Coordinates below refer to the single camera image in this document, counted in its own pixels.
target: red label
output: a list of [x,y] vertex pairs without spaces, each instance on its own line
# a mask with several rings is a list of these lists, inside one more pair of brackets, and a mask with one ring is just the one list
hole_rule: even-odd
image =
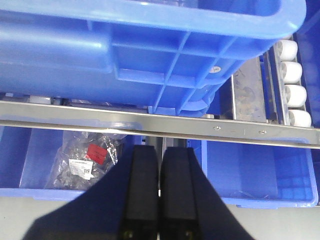
[[108,151],[95,144],[90,144],[86,155],[93,161],[102,165],[106,159]]

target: metal bar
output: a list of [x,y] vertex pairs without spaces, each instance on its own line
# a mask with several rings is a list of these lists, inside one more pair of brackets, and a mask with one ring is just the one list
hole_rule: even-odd
[[320,130],[208,118],[0,101],[0,125],[320,149]]
[[273,81],[277,81],[278,83],[278,93],[279,93],[279,98],[280,98],[280,106],[281,106],[281,111],[282,111],[282,120],[281,122],[284,125],[290,125],[290,119],[289,119],[289,109],[287,105],[287,99],[286,99],[286,90],[285,90],[285,83],[283,81],[283,78],[281,77],[282,72],[281,72],[281,60],[280,56],[277,52],[277,46],[273,46],[269,53],[270,54],[270,64],[271,67],[274,67],[274,69],[271,68],[272,71],[276,71],[276,77],[273,78]]

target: white roller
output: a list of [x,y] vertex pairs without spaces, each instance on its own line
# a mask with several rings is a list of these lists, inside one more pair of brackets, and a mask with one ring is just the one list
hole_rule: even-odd
[[289,108],[301,108],[307,100],[307,91],[300,85],[285,85],[286,102]]
[[311,116],[308,112],[298,110],[298,109],[290,109],[289,110],[289,118],[290,124],[295,127],[311,127]]
[[31,95],[29,97],[29,102],[33,104],[51,104],[51,97]]
[[284,61],[281,63],[282,78],[285,84],[296,84],[302,76],[302,66],[298,62]]
[[280,40],[276,44],[280,60],[293,61],[297,56],[298,44],[292,40]]

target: screw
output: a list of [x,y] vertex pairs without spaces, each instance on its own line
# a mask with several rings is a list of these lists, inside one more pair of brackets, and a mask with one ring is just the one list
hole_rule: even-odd
[[125,231],[123,233],[123,238],[124,239],[132,239],[134,237],[134,232],[133,231]]
[[211,73],[211,74],[216,74],[216,73],[218,73],[218,72],[220,72],[220,71],[221,71],[221,67],[219,67],[219,66],[213,66],[213,67],[210,69],[209,73]]

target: metal frame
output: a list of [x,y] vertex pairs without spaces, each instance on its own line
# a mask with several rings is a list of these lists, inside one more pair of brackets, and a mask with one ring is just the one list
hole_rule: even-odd
[[0,101],[0,125],[320,149],[316,128],[23,102]]

